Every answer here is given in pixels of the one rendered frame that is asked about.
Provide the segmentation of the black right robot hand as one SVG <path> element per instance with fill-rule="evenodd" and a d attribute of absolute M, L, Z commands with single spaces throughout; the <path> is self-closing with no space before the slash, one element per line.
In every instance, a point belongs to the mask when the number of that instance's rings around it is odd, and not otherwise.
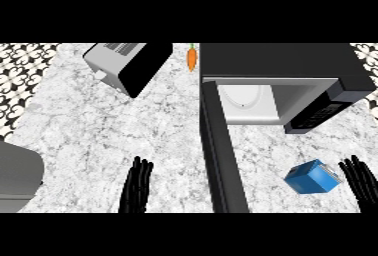
<path fill-rule="evenodd" d="M 344 172 L 347 182 L 363 214 L 378 214 L 378 179 L 357 156 L 344 159 L 338 166 Z"/>

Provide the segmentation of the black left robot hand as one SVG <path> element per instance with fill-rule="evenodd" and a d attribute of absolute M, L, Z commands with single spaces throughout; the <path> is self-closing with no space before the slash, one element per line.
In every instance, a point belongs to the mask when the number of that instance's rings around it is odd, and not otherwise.
<path fill-rule="evenodd" d="M 121 192 L 119 213 L 146 212 L 152 169 L 153 163 L 136 156 Z"/>

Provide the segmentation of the blue milk carton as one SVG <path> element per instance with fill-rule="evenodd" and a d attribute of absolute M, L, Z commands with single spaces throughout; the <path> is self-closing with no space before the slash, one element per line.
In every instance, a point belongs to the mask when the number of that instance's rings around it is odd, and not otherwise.
<path fill-rule="evenodd" d="M 298 194 L 328 193 L 342 182 L 329 166 L 314 159 L 291 168 L 285 182 Z"/>

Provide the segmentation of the black microwave door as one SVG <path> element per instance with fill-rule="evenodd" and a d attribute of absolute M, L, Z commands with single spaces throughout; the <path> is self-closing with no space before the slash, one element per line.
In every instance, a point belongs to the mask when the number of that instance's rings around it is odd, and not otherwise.
<path fill-rule="evenodd" d="M 215 213 L 248 213 L 217 84 L 199 85 L 199 134 Z"/>

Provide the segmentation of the black microwave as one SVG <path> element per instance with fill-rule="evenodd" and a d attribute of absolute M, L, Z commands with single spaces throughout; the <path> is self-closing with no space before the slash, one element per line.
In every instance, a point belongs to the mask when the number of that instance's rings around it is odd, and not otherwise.
<path fill-rule="evenodd" d="M 202 43 L 199 77 L 217 85 L 226 122 L 304 134 L 375 84 L 347 43 Z"/>

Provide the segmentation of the silver toaster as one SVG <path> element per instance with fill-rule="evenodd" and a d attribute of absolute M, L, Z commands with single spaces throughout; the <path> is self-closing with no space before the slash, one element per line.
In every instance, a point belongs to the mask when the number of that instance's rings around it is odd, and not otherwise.
<path fill-rule="evenodd" d="M 94 78 L 136 98 L 171 54 L 171 43 L 96 43 L 82 58 Z"/>

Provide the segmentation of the orange carrot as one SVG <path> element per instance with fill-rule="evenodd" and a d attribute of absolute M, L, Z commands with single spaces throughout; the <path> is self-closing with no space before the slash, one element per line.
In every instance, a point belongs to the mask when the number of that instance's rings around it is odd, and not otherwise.
<path fill-rule="evenodd" d="M 196 49 L 195 49 L 195 44 L 190 43 L 189 44 L 189 50 L 187 50 L 187 53 L 186 53 L 186 64 L 187 64 L 187 68 L 189 68 L 190 72 L 195 69 L 196 60 L 198 60 L 198 53 L 196 53 Z"/>

